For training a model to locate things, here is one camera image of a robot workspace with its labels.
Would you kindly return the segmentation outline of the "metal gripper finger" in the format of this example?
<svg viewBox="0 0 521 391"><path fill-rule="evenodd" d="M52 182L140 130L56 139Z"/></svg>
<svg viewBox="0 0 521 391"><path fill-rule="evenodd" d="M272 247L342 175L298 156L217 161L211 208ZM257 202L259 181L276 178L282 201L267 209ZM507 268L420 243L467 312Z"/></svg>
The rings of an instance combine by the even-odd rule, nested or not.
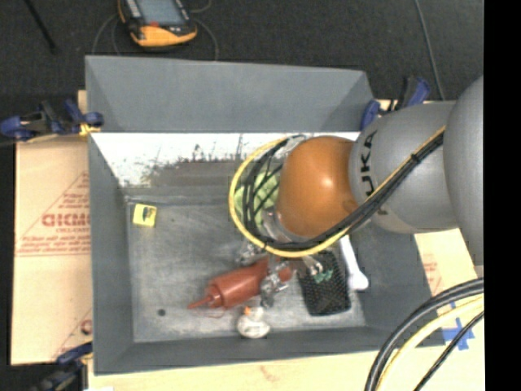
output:
<svg viewBox="0 0 521 391"><path fill-rule="evenodd" d="M264 308L271 308L274 305L275 296L285 290L291 276L272 273L267 275L260 283L260 304Z"/></svg>
<svg viewBox="0 0 521 391"><path fill-rule="evenodd" d="M235 261L240 266L250 266L261 258L266 257L267 252L251 243L249 240L244 240L236 253Z"/></svg>

